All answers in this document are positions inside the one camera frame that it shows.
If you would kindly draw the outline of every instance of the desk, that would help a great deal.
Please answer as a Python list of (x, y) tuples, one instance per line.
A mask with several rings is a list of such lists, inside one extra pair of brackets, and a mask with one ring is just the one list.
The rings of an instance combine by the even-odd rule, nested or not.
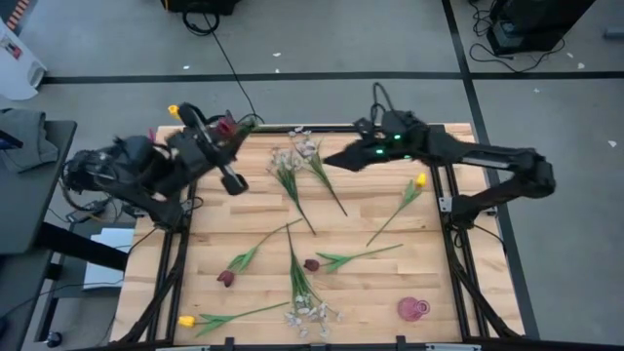
[[(56, 162), (19, 176), (9, 174), (4, 165), (0, 165), (0, 223), (2, 233), (6, 233), (2, 236), (2, 249), (3, 254), (15, 253), (3, 256), (0, 266), (0, 314), (40, 292), (52, 258), (53, 252), (48, 249), (27, 250), (52, 199), (76, 123), (46, 122), (45, 129), (47, 140), (58, 148)], [(36, 303), (36, 299), (28, 302), (9, 315), (9, 329), (0, 339), (0, 350), (21, 349)]]
[[(470, 125), (445, 125), (455, 137), (474, 141)], [(163, 141), (176, 128), (162, 127), (157, 140)], [(355, 134), (316, 134), (322, 137), (322, 156), (342, 149)], [(265, 168), (273, 145), (289, 147), (285, 134), (254, 134), (241, 148), (236, 171), (250, 190), (237, 197), (228, 196), (218, 181), (217, 172), (198, 181), (197, 196), (204, 207), (192, 217), (186, 256), (180, 315), (237, 314), (262, 306), (291, 300), (290, 260), (286, 236), (275, 235), (256, 254), (255, 259), (234, 285), (226, 289), (216, 276), (237, 254), (242, 254), (264, 235), (300, 218), (282, 186)], [(461, 193), (471, 194), (486, 188), (480, 168), (455, 165), (454, 173)], [(397, 209), (408, 181), (429, 168), (419, 162), (399, 161), (374, 165), (352, 174), (326, 166), (326, 171), (349, 216), (344, 216), (331, 195), (313, 175), (297, 177), (301, 206), (318, 235), (304, 222), (292, 228), (293, 243), (299, 260), (316, 257), (314, 252), (332, 254), (360, 253), (369, 237)], [(405, 208), (377, 237), (369, 249), (404, 244), (396, 250), (354, 260), (337, 273), (321, 271), (309, 275), (316, 292), (330, 306), (345, 313), (340, 323), (330, 323), (331, 343), (392, 343), (396, 335), (407, 342), (459, 341), (455, 303), (448, 262), (431, 176), (412, 204)], [(443, 182), (448, 194), (448, 187)], [(476, 221), (497, 233), (495, 218), (482, 214)], [(136, 226), (135, 241), (151, 230), (149, 220)], [(505, 255), (500, 243), (478, 229), (468, 233), (481, 291), (516, 332), (523, 332), (518, 304)], [(123, 336), (151, 299), (160, 259), (163, 233), (155, 233), (136, 247), (129, 257), (126, 281), (120, 294), (111, 340)], [(396, 313), (400, 298), (426, 299), (431, 312), (415, 323), (402, 321)], [(477, 334), (475, 313), (464, 291), (471, 334)], [(169, 302), (161, 309), (158, 338), (164, 338)], [(321, 342), (317, 332), (300, 339), (289, 328), (284, 312), (289, 306), (251, 315), (231, 322), (202, 337), (197, 330), (177, 327), (175, 344), (223, 344), (227, 336), (237, 344), (299, 344)]]

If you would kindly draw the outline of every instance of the red tulip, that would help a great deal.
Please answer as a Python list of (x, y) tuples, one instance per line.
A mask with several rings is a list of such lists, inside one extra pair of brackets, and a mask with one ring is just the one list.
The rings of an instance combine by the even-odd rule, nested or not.
[(226, 288), (229, 288), (232, 283), (234, 283), (234, 272), (229, 271), (229, 270), (224, 270), (221, 272), (221, 274), (218, 275), (218, 277), (216, 278), (216, 280), (218, 282), (223, 282), (223, 285)]
[(303, 264), (303, 267), (310, 272), (316, 272), (317, 270), (319, 270), (320, 266), (321, 263), (319, 263), (319, 261), (316, 259), (306, 259), (305, 263)]

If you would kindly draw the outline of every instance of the black cable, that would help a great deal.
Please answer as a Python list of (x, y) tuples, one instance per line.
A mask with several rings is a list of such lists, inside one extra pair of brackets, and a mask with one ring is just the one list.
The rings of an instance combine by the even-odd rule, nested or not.
[[(488, 33), (488, 30), (493, 25), (493, 23), (488, 19), (488, 15), (491, 12), (491, 9), (493, 9), (494, 5), (496, 4), (496, 1), (491, 2), (489, 10), (479, 10), (475, 2), (475, 0), (468, 1), (468, 4), (475, 9), (475, 13), (473, 14), (472, 18), (473, 20), (476, 20), (476, 22), (472, 26), (472, 31), (475, 32), (478, 37), (482, 37)], [(482, 22), (486, 24), (486, 27), (480, 29), (479, 26)]]
[(116, 314), (117, 314), (117, 312), (115, 311), (115, 313), (113, 313), (113, 317), (110, 319), (110, 322), (108, 322), (108, 327), (106, 328), (106, 331), (104, 332), (104, 335), (97, 342), (96, 346), (100, 346), (106, 340), (106, 337), (108, 336), (108, 332), (110, 332), (110, 328), (113, 326), (113, 323), (115, 322), (115, 315)]
[(193, 202), (193, 206), (191, 206), (191, 208), (189, 210), (187, 210), (186, 212), (189, 213), (193, 210), (197, 210), (199, 208), (201, 208), (202, 206), (204, 206), (204, 199), (200, 196), (193, 196), (191, 199), (185, 200), (184, 202), (182, 202), (182, 204), (187, 203), (189, 200), (191, 200)]
[(111, 197), (110, 203), (113, 204), (113, 208), (115, 209), (115, 217), (113, 218), (113, 223), (117, 223), (121, 215), (124, 213), (123, 211), (119, 211), (117, 209), (117, 205), (115, 205), (115, 199)]
[(386, 112), (386, 108), (383, 104), (379, 103), (379, 99), (377, 98), (377, 89), (381, 91), (383, 97), (386, 100), (386, 104), (388, 108), (396, 115), (396, 111), (394, 109), (394, 105), (392, 104), (392, 100), (390, 99), (390, 95), (386, 92), (386, 89), (379, 82), (374, 82), (372, 84), (372, 106), (370, 107), (370, 122), (374, 125), (377, 120), (377, 110), (381, 109), (384, 113)]
[(58, 218), (58, 220), (60, 220), (63, 223), (70, 223), (69, 220), (62, 218), (60, 215), (58, 215), (54, 210), (52, 209), (48, 209), (48, 211), (50, 211), (52, 213), (52, 215), (54, 215), (56, 218)]
[[(482, 226), (477, 225), (477, 224), (475, 224), (475, 228), (481, 229), (481, 230), (483, 230), (486, 234), (489, 234), (489, 235), (491, 235), (492, 237), (496, 238), (496, 240), (498, 240), (498, 241), (500, 242), (500, 245), (502, 245), (503, 252), (504, 252), (505, 254), (507, 254), (507, 248), (505, 247), (505, 242), (504, 242), (504, 241), (503, 241), (503, 240), (502, 240), (502, 239), (501, 239), (498, 235), (494, 234), (493, 232), (491, 232), (491, 231), (489, 231), (489, 230), (487, 230), (487, 229), (485, 229), (485, 228), (483, 228)], [(453, 228), (452, 228), (452, 230), (453, 230), (453, 232), (454, 232), (454, 236), (453, 236), (453, 238), (452, 238), (452, 244), (453, 244), (456, 248), (458, 248), (458, 249), (463, 248), (463, 243), (461, 242), (461, 238), (459, 237), (459, 229), (458, 229), (458, 228), (456, 228), (456, 227), (453, 227)]]
[[(212, 27), (211, 26), (211, 22), (208, 20), (208, 17), (206, 17), (206, 14), (203, 14), (203, 15), (204, 15), (204, 20), (206, 20), (206, 23), (208, 24), (208, 26)], [(252, 100), (250, 99), (250, 96), (247, 95), (247, 92), (245, 91), (245, 88), (243, 88), (243, 84), (241, 84), (241, 80), (238, 78), (238, 74), (236, 74), (236, 70), (234, 69), (234, 66), (232, 65), (232, 62), (230, 61), (230, 58), (227, 56), (227, 53), (225, 53), (225, 50), (223, 49), (223, 46), (221, 45), (221, 42), (218, 40), (218, 37), (216, 36), (216, 32), (213, 31), (212, 35), (214, 37), (214, 40), (216, 41), (216, 44), (221, 49), (221, 52), (223, 53), (223, 57), (227, 61), (227, 64), (230, 66), (230, 69), (232, 70), (232, 75), (234, 75), (234, 79), (236, 79), (236, 83), (238, 83), (238, 86), (241, 88), (241, 92), (243, 92), (243, 95), (247, 99), (247, 102), (250, 104), (250, 108), (252, 109), (253, 115), (254, 116), (258, 116), (257, 113), (255, 112), (254, 104), (252, 103)]]
[(256, 115), (255, 113), (248, 113), (245, 116), (241, 117), (236, 123), (239, 124), (243, 121), (245, 121), (246, 119), (250, 118), (250, 117), (254, 117), (256, 120), (259, 120), (260, 122), (262, 122), (262, 124), (265, 124), (266, 122), (264, 122), (264, 118)]
[[(503, 61), (502, 59), (513, 59), (513, 58), (509, 58), (509, 57), (501, 57), (501, 56), (497, 56), (495, 53), (493, 53), (492, 51), (490, 51), (488, 48), (486, 48), (483, 44), (480, 43), (475, 43), (470, 47), (470, 50), (468, 52), (468, 55), (470, 56), (470, 59), (475, 60), (476, 62), (498, 62), (503, 64), (504, 66), (506, 66), (507, 68), (509, 68), (509, 70), (511, 70), (514, 73), (525, 73), (528, 72), (532, 69), (534, 69), (535, 67), (537, 67), (539, 65), (539, 63), (541, 63), (545, 58), (549, 57), (552, 54), (558, 53), (559, 51), (563, 50), (564, 47), (566, 46), (566, 40), (564, 38), (562, 38), (562, 46), (559, 49), (556, 50), (552, 50), (549, 51), (548, 53), (544, 53), (542, 54), (539, 59), (537, 60), (537, 62), (528, 68), (524, 68), (524, 69), (516, 69), (514, 67), (512, 67), (511, 65), (507, 64), (507, 62)], [(481, 47), (483, 48), (488, 54), (492, 55), (495, 58), (486, 58), (486, 59), (481, 59), (481, 58), (475, 58), (475, 56), (473, 55), (473, 50), (475, 49), (475, 47)]]
[(204, 15), (204, 18), (205, 18), (206, 13), (209, 12), (210, 10), (211, 10), (210, 3), (207, 3), (206, 1), (196, 1), (196, 2), (192, 2), (186, 5), (186, 7), (184, 8), (184, 11), (182, 11), (182, 22), (184, 22), (184, 26), (186, 26), (186, 29), (188, 29), (189, 32), (197, 36), (207, 36), (207, 35), (211, 35), (212, 33), (214, 33), (215, 30), (218, 28), (218, 25), (221, 22), (221, 18), (218, 12), (213, 13), (214, 26), (212, 26), (208, 22), (208, 20), (206, 20), (206, 22), (208, 23), (208, 29), (200, 28), (197, 24), (191, 23), (188, 21), (188, 14), (191, 11), (195, 13), (202, 13), (202, 15)]
[(43, 296), (43, 295), (45, 295), (45, 294), (48, 294), (48, 293), (54, 293), (54, 292), (57, 292), (57, 291), (59, 291), (59, 290), (63, 290), (63, 289), (65, 289), (65, 288), (71, 288), (71, 287), (86, 287), (86, 286), (91, 286), (91, 285), (116, 285), (116, 284), (119, 284), (120, 282), (123, 282), (123, 281), (124, 281), (124, 280), (122, 279), (122, 280), (119, 280), (119, 281), (117, 281), (117, 282), (115, 282), (115, 283), (101, 282), (101, 283), (87, 283), (87, 284), (84, 284), (84, 283), (80, 283), (80, 284), (67, 284), (67, 285), (64, 285), (64, 286), (62, 286), (62, 287), (60, 287), (60, 288), (55, 288), (55, 289), (48, 290), (48, 291), (46, 291), (46, 292), (41, 292), (41, 293), (39, 293), (38, 295), (33, 296), (33, 297), (31, 297), (31, 298), (29, 298), (29, 299), (27, 299), (27, 300), (23, 301), (22, 303), (20, 303), (20, 304), (18, 304), (18, 305), (16, 305), (16, 306), (14, 306), (14, 307), (12, 307), (11, 309), (9, 309), (9, 311), (5, 312), (5, 314), (4, 314), (4, 315), (2, 315), (2, 317), (0, 317), (0, 319), (2, 319), (2, 318), (6, 318), (6, 317), (7, 317), (7, 316), (9, 316), (11, 313), (15, 312), (15, 311), (16, 311), (16, 310), (18, 310), (20, 307), (24, 306), (26, 303), (28, 303), (28, 302), (32, 301), (33, 299), (37, 299), (37, 298), (39, 298), (39, 297), (41, 297), (41, 296)]
[(150, 235), (152, 235), (152, 234), (156, 231), (156, 229), (158, 229), (158, 228), (154, 228), (154, 229), (152, 229), (152, 231), (150, 231), (149, 233), (147, 233), (144, 237), (140, 238), (140, 240), (139, 240), (139, 241), (137, 241), (137, 242), (136, 242), (136, 244), (132, 245), (132, 246), (130, 247), (130, 249), (128, 250), (128, 255), (130, 255), (130, 253), (133, 251), (133, 249), (134, 249), (134, 248), (136, 248), (136, 247), (137, 247), (137, 245), (138, 245), (138, 244), (142, 243), (142, 242), (143, 242), (143, 240), (145, 240), (145, 239), (149, 238), (149, 236), (150, 236)]

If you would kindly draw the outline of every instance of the wooden table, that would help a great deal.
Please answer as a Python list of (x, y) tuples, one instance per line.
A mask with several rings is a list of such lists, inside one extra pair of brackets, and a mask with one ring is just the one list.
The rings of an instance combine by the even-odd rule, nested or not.
[[(461, 140), (474, 141), (469, 124), (446, 124), (445, 127)], [(162, 141), (175, 130), (175, 127), (161, 127), (157, 139)], [(318, 134), (316, 137), (323, 138), (321, 154), (327, 156), (342, 149), (356, 135)], [(243, 145), (239, 161), (234, 165), (250, 185), (250, 190), (243, 195), (228, 196), (218, 181), (218, 172), (198, 182), (197, 195), (205, 200), (205, 205), (193, 214), (180, 315), (238, 314), (291, 300), (290, 257), (285, 234), (276, 234), (267, 240), (231, 288), (216, 281), (234, 256), (246, 252), (266, 233), (300, 218), (284, 188), (265, 170), (270, 148), (274, 145), (289, 147), (290, 140), (284, 134), (252, 135)], [(464, 165), (453, 167), (461, 193), (471, 194), (486, 188), (482, 169)], [(428, 167), (409, 160), (374, 165), (358, 174), (330, 166), (326, 166), (326, 171), (349, 216), (340, 211), (317, 178), (301, 172), (297, 178), (301, 206), (318, 235), (314, 236), (303, 221), (292, 227), (293, 244), (300, 261), (318, 258), (315, 252), (363, 252), (367, 240), (397, 209), (408, 181), (419, 173), (429, 175)], [(476, 222), (497, 233), (493, 217), (482, 214)], [(150, 230), (151, 222), (140, 220), (135, 241)], [(500, 243), (479, 229), (470, 230), (469, 236), (484, 296), (509, 327), (522, 333), (519, 308)], [(151, 299), (162, 242), (163, 233), (156, 233), (133, 251), (111, 339), (125, 334)], [(422, 195), (405, 208), (368, 249), (394, 244), (403, 246), (353, 260), (337, 273), (326, 274), (320, 270), (308, 275), (318, 295), (345, 314), (342, 322), (330, 322), (329, 342), (390, 343), (395, 342), (396, 335), (405, 335), (407, 342), (460, 340), (430, 176)], [(417, 322), (401, 320), (397, 315), (397, 302), (405, 296), (426, 299), (431, 312)], [(464, 296), (470, 302), (465, 290)], [(163, 306), (160, 338), (165, 335), (169, 302), (165, 301)], [(472, 303), (466, 306), (471, 332), (476, 334)], [(221, 345), (227, 336), (235, 337), (237, 344), (322, 341), (316, 326), (311, 326), (307, 338), (300, 339), (297, 329), (289, 328), (285, 322), (284, 313), (290, 309), (290, 306), (283, 306), (250, 315), (198, 338), (195, 337), (198, 328), (190, 330), (178, 326), (175, 344)]]

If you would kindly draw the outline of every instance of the metal bracket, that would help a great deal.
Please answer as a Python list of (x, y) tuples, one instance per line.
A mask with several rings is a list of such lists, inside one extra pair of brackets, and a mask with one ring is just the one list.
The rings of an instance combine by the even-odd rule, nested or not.
[(438, 204), (440, 204), (440, 212), (442, 213), (450, 213), (452, 210), (452, 198), (451, 197), (441, 197), (438, 199)]
[(468, 345), (468, 344), (446, 344), (446, 343), (432, 343), (425, 344), (425, 350), (427, 351), (481, 351), (481, 345)]
[(174, 346), (156, 349), (156, 351), (210, 351), (211, 346)]
[(406, 351), (406, 337), (404, 335), (397, 335), (397, 351)]
[(310, 351), (325, 351), (327, 349), (328, 349), (327, 344), (322, 344), (322, 343), (310, 344)]

